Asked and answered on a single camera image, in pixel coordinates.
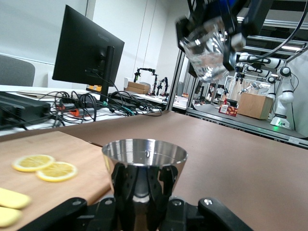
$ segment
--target wooden cutting board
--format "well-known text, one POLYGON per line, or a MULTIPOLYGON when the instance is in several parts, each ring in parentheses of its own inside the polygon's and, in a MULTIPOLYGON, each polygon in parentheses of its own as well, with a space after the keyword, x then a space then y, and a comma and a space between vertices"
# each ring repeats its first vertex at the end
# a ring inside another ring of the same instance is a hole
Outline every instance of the wooden cutting board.
POLYGON ((72 197, 95 203, 110 190, 101 148, 81 139, 54 131, 46 134, 0 142, 0 187, 26 194, 31 204, 22 209, 23 217, 14 225, 0 230, 17 230, 58 204, 72 197), (47 154, 57 161, 78 168, 74 178, 63 182, 46 182, 14 170, 11 163, 24 155, 47 154))

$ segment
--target monitor stand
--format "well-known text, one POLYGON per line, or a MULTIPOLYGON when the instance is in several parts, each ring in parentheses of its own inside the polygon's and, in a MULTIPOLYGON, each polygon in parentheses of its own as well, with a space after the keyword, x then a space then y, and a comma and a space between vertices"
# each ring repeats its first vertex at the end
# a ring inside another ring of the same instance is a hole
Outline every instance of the monitor stand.
POLYGON ((102 84, 101 84, 102 89, 100 92, 101 102, 104 102, 104 101, 107 102, 107 95, 108 95, 108 88, 109 88, 109 83, 110 83, 110 74, 111 74, 111 69, 112 69, 112 60, 114 58, 114 52, 115 52, 115 48, 108 46, 106 56, 103 58, 103 60, 105 60, 105 68, 104 68, 102 84))

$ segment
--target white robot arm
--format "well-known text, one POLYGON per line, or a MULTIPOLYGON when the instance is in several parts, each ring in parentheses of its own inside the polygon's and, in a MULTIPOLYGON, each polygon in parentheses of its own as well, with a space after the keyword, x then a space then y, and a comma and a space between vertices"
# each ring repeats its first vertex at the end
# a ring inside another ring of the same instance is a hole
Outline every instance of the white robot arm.
POLYGON ((281 67, 277 71, 277 75, 282 78, 282 94, 277 98, 277 109, 271 123, 274 126, 290 128, 287 121, 287 105, 294 101, 294 88, 291 83, 291 70, 289 67, 281 67))
POLYGON ((256 72, 258 73, 259 77, 266 78, 266 81, 270 84, 267 96, 275 100, 276 98, 275 83, 277 82, 277 78, 271 75, 272 74, 271 71, 264 70, 264 69, 258 69, 258 68, 254 68, 253 66, 246 65, 245 72, 248 72, 248 73, 256 72))
POLYGON ((240 91, 240 94, 242 94, 243 92, 246 93, 248 92, 251 88, 254 88, 255 90, 260 90, 261 88, 263 88, 263 86, 261 84, 257 84, 257 83, 252 83, 250 86, 248 86, 247 88, 244 88, 240 91))
MULTIPOLYGON (((287 105, 294 101, 293 91, 294 88, 291 83, 291 70, 289 67, 284 66, 284 61, 276 58, 265 58, 258 60, 257 57, 242 53, 239 59, 240 62, 247 62, 248 64, 260 63, 266 67, 277 69, 277 75, 281 80, 282 95, 277 97, 277 109, 275 116, 271 123, 274 126, 290 128, 290 123, 287 121, 287 105)), ((246 66, 245 71, 257 72, 259 76, 266 77, 266 81, 271 84, 268 96, 275 100, 275 83, 277 79, 271 76, 268 70, 257 69, 252 66, 246 66)))

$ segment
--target metal cup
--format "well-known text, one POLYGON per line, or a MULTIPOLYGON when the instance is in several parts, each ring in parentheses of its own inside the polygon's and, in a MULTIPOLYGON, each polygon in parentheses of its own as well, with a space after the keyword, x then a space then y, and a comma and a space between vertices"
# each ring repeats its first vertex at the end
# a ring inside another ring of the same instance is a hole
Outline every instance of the metal cup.
POLYGON ((121 229, 155 231, 187 159, 174 144, 143 139, 111 142, 103 147, 121 229))

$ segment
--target glass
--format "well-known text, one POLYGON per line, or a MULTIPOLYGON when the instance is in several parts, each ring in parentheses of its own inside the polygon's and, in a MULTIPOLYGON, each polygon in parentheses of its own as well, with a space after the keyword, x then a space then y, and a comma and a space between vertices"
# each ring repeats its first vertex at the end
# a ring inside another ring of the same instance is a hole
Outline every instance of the glass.
POLYGON ((209 32, 204 27, 192 32, 180 41, 198 78, 204 82, 214 82, 229 74, 223 65, 224 45, 218 27, 209 32))

